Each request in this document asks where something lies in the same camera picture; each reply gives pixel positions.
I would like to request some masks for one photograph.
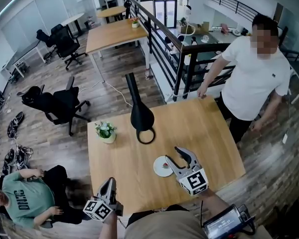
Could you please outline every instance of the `green t-shirt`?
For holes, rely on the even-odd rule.
[[[23,180],[18,171],[7,175],[3,180],[2,191],[9,198],[6,210],[13,222],[33,228],[34,218],[54,206],[54,197],[41,179],[29,182]]]

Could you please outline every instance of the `wooden table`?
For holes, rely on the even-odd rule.
[[[97,14],[98,18],[106,18],[106,22],[110,23],[109,17],[116,16],[122,14],[124,11],[126,11],[126,8],[124,6],[115,6],[109,9],[105,9],[103,11],[100,11]]]
[[[88,123],[88,148],[93,193],[109,177],[117,181],[117,199],[124,214],[167,207],[191,200],[176,181],[176,176],[162,178],[155,174],[153,163],[169,155],[180,166],[174,146],[194,152],[205,169],[209,186],[217,191],[245,174],[245,168],[229,128],[211,96],[151,109],[155,116],[156,139],[144,145],[136,139],[131,114],[110,121],[117,126],[114,143],[97,139],[94,124]]]
[[[150,51],[147,44],[147,36],[148,34],[141,26],[138,28],[132,28],[132,21],[129,19],[123,19],[91,29],[88,34],[85,52],[89,54],[94,68],[100,73],[104,82],[103,76],[95,62],[93,54],[97,52],[99,56],[102,57],[101,50],[133,41],[135,41],[135,45],[137,46],[138,40],[142,40],[145,47],[144,53],[146,68],[150,68]]]
[[[72,17],[66,19],[65,21],[63,21],[63,22],[61,23],[62,26],[66,26],[66,27],[67,27],[67,29],[68,29],[68,31],[69,31],[69,34],[70,34],[70,36],[71,36],[72,38],[73,38],[73,34],[72,34],[71,30],[70,30],[69,24],[72,23],[72,22],[74,22],[76,28],[78,29],[78,36],[82,35],[82,30],[81,30],[81,28],[80,28],[78,19],[79,19],[80,17],[82,17],[83,15],[84,15],[84,13],[76,14],[76,15],[74,15],[74,16],[72,16]]]

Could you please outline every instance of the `white t-shirt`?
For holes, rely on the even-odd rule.
[[[250,46],[250,37],[241,36],[222,53],[237,65],[222,90],[224,104],[240,120],[254,120],[268,95],[288,92],[290,65],[278,49],[270,59],[260,59]]]

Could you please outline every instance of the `monitor screen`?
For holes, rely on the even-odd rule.
[[[206,226],[207,235],[210,239],[222,238],[222,235],[241,224],[241,220],[235,210],[231,210],[223,217]]]

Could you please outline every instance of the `black vase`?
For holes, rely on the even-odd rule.
[[[153,129],[154,114],[146,105],[141,101],[138,87],[136,85],[134,73],[126,74],[126,80],[130,89],[130,93],[133,100],[133,108],[131,113],[131,123],[136,129],[136,137],[142,144],[150,144],[155,140],[155,131]],[[140,139],[140,133],[142,131],[150,130],[153,132],[153,139],[149,142],[143,142]]]

